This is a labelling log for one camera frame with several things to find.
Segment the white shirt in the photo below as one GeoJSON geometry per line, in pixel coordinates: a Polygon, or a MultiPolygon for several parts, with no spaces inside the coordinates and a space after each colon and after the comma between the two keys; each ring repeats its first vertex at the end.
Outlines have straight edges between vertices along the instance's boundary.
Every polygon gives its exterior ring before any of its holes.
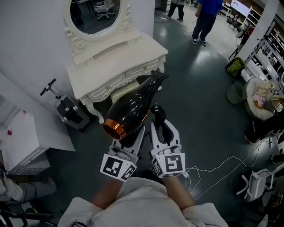
{"type": "Polygon", "coordinates": [[[122,185],[116,201],[106,210],[74,198],[58,227],[75,222],[87,227],[228,227],[213,204],[181,211],[168,197],[165,186],[137,177],[122,185]]]}

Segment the white cable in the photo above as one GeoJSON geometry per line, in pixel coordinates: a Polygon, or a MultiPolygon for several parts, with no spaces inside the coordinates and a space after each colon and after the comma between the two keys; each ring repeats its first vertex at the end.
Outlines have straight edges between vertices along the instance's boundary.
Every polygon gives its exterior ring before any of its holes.
{"type": "Polygon", "coordinates": [[[256,160],[257,160],[258,153],[259,153],[259,148],[260,148],[262,142],[264,142],[264,139],[259,143],[259,145],[258,145],[243,161],[242,161],[241,159],[235,157],[235,156],[232,156],[232,157],[226,159],[226,160],[225,160],[224,162],[222,162],[218,167],[216,167],[216,168],[214,168],[214,169],[212,169],[212,170],[198,169],[197,166],[193,166],[193,167],[190,167],[190,168],[185,169],[186,172],[189,172],[191,169],[196,169],[196,170],[197,170],[197,173],[198,173],[198,176],[199,176],[199,181],[196,183],[196,185],[194,186],[194,188],[190,191],[190,193],[191,193],[191,192],[196,188],[196,186],[199,184],[199,182],[201,181],[201,177],[200,177],[200,175],[199,175],[199,171],[212,172],[212,171],[214,171],[214,170],[220,168],[226,161],[228,161],[228,160],[231,159],[231,158],[236,158],[236,159],[238,159],[238,160],[241,162],[239,165],[237,165],[236,168],[234,168],[234,169],[233,169],[231,172],[229,172],[226,176],[224,176],[223,178],[221,178],[220,180],[218,180],[214,185],[212,185],[211,187],[209,187],[208,189],[206,189],[204,192],[202,192],[202,193],[201,193],[198,197],[196,197],[194,200],[196,200],[196,199],[199,198],[201,195],[203,195],[204,193],[206,193],[209,189],[211,189],[212,187],[214,187],[214,186],[215,186],[216,184],[218,184],[221,180],[225,179],[228,175],[230,175],[233,171],[235,171],[241,164],[243,164],[243,165],[244,165],[245,167],[247,167],[247,168],[252,167],[252,166],[255,164],[256,160]],[[256,158],[255,158],[253,164],[252,164],[251,166],[247,166],[247,165],[244,163],[244,161],[246,161],[246,160],[253,154],[253,152],[254,152],[256,149],[258,149],[258,150],[257,150],[256,158]]]}
{"type": "Polygon", "coordinates": [[[194,166],[194,167],[196,167],[196,168],[193,168],[193,169],[196,169],[197,170],[197,173],[198,173],[198,176],[199,176],[199,181],[197,182],[197,184],[193,187],[193,189],[190,191],[190,193],[195,189],[195,187],[199,184],[199,182],[201,181],[201,177],[200,177],[200,175],[199,175],[199,169],[197,168],[197,166],[194,166]]]}

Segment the dresser leg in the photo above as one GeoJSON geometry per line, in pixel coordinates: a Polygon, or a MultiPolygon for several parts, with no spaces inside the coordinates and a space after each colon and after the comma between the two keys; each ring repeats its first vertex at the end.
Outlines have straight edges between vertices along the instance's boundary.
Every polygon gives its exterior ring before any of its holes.
{"type": "Polygon", "coordinates": [[[97,111],[94,108],[93,102],[89,99],[86,98],[84,105],[87,107],[88,111],[92,114],[95,115],[99,118],[99,123],[103,124],[105,122],[105,120],[103,119],[103,116],[101,115],[101,113],[99,111],[97,111]]]}
{"type": "Polygon", "coordinates": [[[164,64],[163,64],[163,65],[160,65],[160,66],[158,67],[158,70],[159,70],[161,73],[164,73],[164,72],[165,72],[164,64]]]}

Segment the blue shirt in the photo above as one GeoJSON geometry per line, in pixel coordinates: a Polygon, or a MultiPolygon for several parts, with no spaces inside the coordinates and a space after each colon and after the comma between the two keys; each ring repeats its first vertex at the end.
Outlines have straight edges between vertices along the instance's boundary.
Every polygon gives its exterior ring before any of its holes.
{"type": "Polygon", "coordinates": [[[222,10],[222,0],[198,0],[202,4],[201,13],[216,16],[219,10],[222,10]]]}

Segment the person's leg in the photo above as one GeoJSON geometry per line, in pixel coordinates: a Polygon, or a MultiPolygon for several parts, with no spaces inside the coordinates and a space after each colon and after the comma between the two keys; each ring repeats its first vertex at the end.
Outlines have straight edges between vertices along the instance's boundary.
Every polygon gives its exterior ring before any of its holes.
{"type": "Polygon", "coordinates": [[[216,16],[205,15],[205,20],[204,20],[205,22],[204,22],[204,27],[202,29],[202,32],[200,34],[200,40],[205,41],[206,36],[208,35],[208,33],[213,28],[215,20],[216,20],[216,16]]]}
{"type": "Polygon", "coordinates": [[[280,124],[282,120],[279,116],[273,115],[261,123],[255,122],[254,127],[245,132],[246,140],[250,143],[255,143],[263,140],[271,132],[283,129],[283,126],[280,124]]]}
{"type": "Polygon", "coordinates": [[[198,39],[199,33],[201,32],[203,26],[204,26],[203,16],[200,15],[197,18],[196,25],[194,27],[193,34],[192,34],[192,39],[198,39]]]}
{"type": "Polygon", "coordinates": [[[178,5],[178,17],[179,19],[183,20],[184,12],[183,12],[184,5],[178,5]]]}
{"type": "Polygon", "coordinates": [[[42,196],[51,195],[56,192],[56,184],[51,177],[48,178],[48,183],[43,182],[29,182],[19,183],[19,186],[23,190],[23,196],[21,202],[29,201],[34,198],[40,198],[42,196]]]}
{"type": "Polygon", "coordinates": [[[170,10],[169,10],[169,13],[168,13],[168,17],[172,17],[172,15],[174,14],[174,10],[176,9],[178,5],[175,4],[175,3],[171,3],[170,4],[170,10]]]}

